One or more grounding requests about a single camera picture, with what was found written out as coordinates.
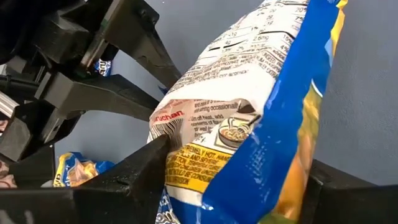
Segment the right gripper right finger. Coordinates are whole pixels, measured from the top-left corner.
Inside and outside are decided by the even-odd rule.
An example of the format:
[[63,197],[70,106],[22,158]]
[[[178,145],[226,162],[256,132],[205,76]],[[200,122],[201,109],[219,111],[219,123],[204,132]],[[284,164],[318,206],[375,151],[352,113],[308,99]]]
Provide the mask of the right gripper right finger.
[[397,186],[372,184],[314,160],[300,223],[397,224]]

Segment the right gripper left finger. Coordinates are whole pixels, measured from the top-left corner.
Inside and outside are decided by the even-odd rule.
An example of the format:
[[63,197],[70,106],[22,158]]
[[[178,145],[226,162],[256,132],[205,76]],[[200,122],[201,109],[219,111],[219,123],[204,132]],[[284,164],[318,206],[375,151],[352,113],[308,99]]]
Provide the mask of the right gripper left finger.
[[1,223],[154,223],[169,137],[161,135],[78,187],[43,187],[55,171],[46,146],[10,166],[17,187],[1,189]]

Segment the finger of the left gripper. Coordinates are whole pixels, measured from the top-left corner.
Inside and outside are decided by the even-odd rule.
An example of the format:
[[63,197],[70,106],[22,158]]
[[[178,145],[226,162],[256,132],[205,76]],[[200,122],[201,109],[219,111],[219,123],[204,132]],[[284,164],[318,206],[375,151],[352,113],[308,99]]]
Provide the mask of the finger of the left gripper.
[[155,25],[159,14],[144,0],[113,0],[80,65],[89,68],[112,45],[133,58],[167,88],[181,77]]
[[148,121],[159,102],[121,75],[74,80],[47,73],[35,97],[53,105],[61,117],[79,111],[107,111]]

